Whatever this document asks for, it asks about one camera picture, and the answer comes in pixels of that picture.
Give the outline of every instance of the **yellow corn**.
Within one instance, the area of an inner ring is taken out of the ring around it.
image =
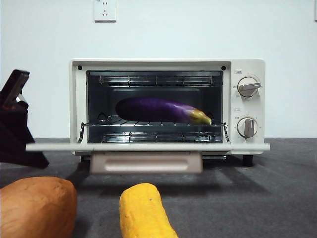
[[[125,190],[119,209],[123,238],[177,238],[154,185],[141,183]]]

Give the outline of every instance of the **oven foot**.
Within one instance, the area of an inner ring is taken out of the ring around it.
[[[80,162],[87,162],[90,161],[90,155],[81,155]]]
[[[242,156],[242,165],[243,166],[252,166],[253,165],[253,155],[243,155]]]

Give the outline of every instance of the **oven rack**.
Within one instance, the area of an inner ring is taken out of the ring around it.
[[[102,143],[109,142],[222,142],[219,132],[190,132],[164,134],[158,132],[112,132],[103,135]]]
[[[164,122],[164,121],[129,121],[120,118],[117,115],[105,116],[104,119],[99,119],[98,123],[87,123],[87,127],[91,126],[204,126],[204,127],[222,127],[223,125],[192,125],[188,123],[180,122]]]

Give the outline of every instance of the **white wall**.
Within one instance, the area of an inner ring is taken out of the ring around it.
[[[313,0],[1,0],[1,79],[31,72],[24,95],[36,138],[69,137],[68,62],[101,58],[263,58],[266,138],[317,137]]]

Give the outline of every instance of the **control panel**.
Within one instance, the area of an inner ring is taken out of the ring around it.
[[[234,65],[231,74],[231,140],[264,141],[264,70],[262,60]]]

